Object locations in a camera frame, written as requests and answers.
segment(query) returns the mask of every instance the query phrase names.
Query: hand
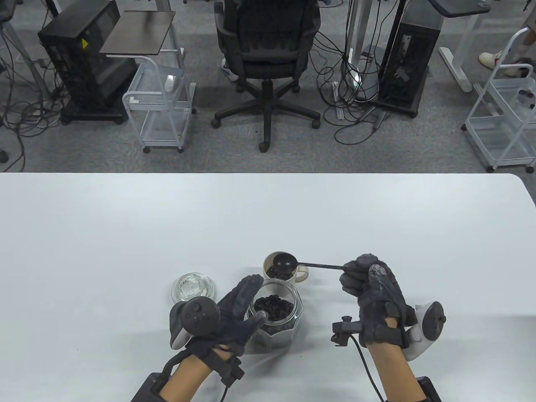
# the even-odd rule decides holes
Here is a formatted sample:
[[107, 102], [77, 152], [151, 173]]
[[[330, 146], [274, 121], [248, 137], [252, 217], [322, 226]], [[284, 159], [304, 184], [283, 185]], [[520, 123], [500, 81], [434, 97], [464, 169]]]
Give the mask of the hand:
[[[379, 265], [385, 269], [386, 279], [391, 283], [395, 293], [402, 295], [400, 286], [391, 269], [387, 264], [378, 259], [373, 254], [363, 254], [356, 260], [350, 261], [344, 266], [344, 273], [340, 277], [340, 283], [343, 290], [358, 298], [358, 305], [368, 304], [370, 299], [370, 275], [369, 270], [373, 265]], [[403, 322], [398, 322], [398, 325], [403, 327], [413, 326], [417, 323], [415, 310], [406, 305], [406, 319]]]
[[187, 351], [200, 358], [210, 349], [214, 349], [223, 360], [232, 357], [231, 353], [242, 356], [248, 340], [266, 321], [266, 313], [263, 311], [244, 321], [246, 311], [263, 282], [261, 275], [250, 275], [242, 279], [218, 303], [218, 329], [208, 335], [192, 338], [186, 345]]
[[[340, 282], [345, 292], [358, 298], [364, 328], [359, 336], [361, 345], [379, 341], [407, 347], [404, 327], [416, 324], [415, 311], [406, 304], [391, 269], [372, 254], [364, 254], [345, 267]], [[395, 318], [397, 325], [389, 318]]]

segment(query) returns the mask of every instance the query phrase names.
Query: spoon handle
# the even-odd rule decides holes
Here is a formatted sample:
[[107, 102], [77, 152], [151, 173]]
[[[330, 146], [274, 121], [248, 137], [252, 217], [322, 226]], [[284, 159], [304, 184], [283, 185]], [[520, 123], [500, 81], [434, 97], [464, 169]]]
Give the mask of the spoon handle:
[[314, 268], [325, 268], [328, 270], [341, 270], [341, 271], [344, 270], [343, 266], [338, 266], [338, 265], [309, 264], [309, 263], [298, 263], [298, 265], [310, 266]]

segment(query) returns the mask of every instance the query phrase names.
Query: black spoon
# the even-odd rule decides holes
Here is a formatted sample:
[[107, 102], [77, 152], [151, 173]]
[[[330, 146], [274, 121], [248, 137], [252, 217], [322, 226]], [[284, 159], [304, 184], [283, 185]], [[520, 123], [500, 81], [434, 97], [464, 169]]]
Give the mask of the black spoon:
[[324, 264], [309, 264], [309, 263], [299, 263], [296, 257], [287, 252], [282, 252], [277, 254], [273, 258], [273, 266], [278, 272], [291, 273], [297, 268], [298, 265], [310, 266], [315, 268], [326, 268], [328, 270], [344, 270], [343, 266], [339, 265], [324, 265]]

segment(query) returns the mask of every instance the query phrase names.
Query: forearm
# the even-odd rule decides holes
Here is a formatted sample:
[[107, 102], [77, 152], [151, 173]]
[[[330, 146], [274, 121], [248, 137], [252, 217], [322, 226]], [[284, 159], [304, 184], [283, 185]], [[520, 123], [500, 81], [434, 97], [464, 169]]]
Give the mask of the forearm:
[[[396, 327], [396, 321], [388, 318], [388, 325]], [[419, 402], [426, 399], [399, 346], [382, 343], [367, 344], [367, 348], [389, 402]]]
[[[223, 360], [233, 355], [219, 349], [214, 350]], [[167, 402], [190, 402], [201, 384], [210, 375], [210, 369], [196, 356], [184, 359], [173, 373], [173, 376], [160, 391], [160, 397]]]

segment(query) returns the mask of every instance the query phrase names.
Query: mug handle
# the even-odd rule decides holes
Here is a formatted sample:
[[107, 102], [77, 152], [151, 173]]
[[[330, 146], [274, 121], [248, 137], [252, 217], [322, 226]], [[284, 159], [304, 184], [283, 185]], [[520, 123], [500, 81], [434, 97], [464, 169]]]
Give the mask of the mug handle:
[[296, 283], [305, 281], [309, 277], [309, 267], [308, 266], [299, 266], [296, 271]]

